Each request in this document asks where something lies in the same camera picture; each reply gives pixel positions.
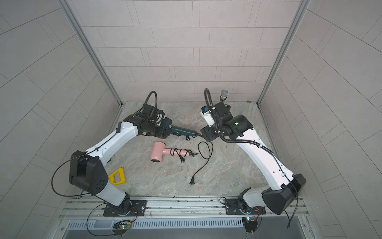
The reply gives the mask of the green hair dryer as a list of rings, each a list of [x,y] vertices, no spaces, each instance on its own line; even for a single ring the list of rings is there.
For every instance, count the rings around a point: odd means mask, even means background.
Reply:
[[[197,137],[199,136],[199,133],[195,130],[175,126],[173,124],[173,121],[169,119],[168,117],[165,117],[158,122],[161,127],[161,136],[159,138],[167,138],[168,136],[175,135],[175,136],[186,136],[187,140],[189,140],[189,137]]]

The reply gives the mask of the pink hair dryer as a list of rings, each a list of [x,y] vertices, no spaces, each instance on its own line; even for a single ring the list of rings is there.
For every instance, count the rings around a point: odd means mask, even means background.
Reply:
[[[186,156],[191,156],[191,153],[184,149],[167,148],[163,142],[155,142],[152,148],[150,161],[160,163],[164,155],[178,156],[181,162],[185,161]]]

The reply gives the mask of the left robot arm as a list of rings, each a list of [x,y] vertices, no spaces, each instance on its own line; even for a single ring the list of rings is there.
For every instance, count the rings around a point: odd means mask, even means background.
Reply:
[[[131,211],[130,195],[111,183],[105,166],[127,142],[144,133],[156,135],[165,113],[148,104],[120,121],[116,129],[85,152],[76,151],[70,160],[70,184],[104,200],[115,214],[125,216]]]

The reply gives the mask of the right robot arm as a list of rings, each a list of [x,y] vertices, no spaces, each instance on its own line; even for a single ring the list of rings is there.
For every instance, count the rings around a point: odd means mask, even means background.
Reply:
[[[302,174],[294,174],[267,148],[253,125],[243,115],[232,116],[230,106],[219,102],[212,107],[201,108],[201,116],[207,126],[201,129],[206,141],[216,138],[240,146],[260,169],[269,187],[248,188],[238,196],[238,205],[244,214],[256,207],[267,207],[280,215],[298,196],[306,183]]]

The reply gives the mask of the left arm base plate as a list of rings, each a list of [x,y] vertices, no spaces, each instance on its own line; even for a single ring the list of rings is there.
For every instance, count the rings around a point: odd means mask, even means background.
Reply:
[[[133,217],[144,216],[147,206],[147,200],[129,200],[124,201],[119,206],[107,203],[104,208],[104,217]]]

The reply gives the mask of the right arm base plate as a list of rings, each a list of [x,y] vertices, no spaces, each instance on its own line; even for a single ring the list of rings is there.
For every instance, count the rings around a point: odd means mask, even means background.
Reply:
[[[261,216],[266,214],[265,207],[255,207],[252,209],[249,209],[249,211],[242,210],[239,207],[239,203],[237,199],[223,199],[224,208],[226,211],[226,215],[232,216],[232,215],[256,215]]]

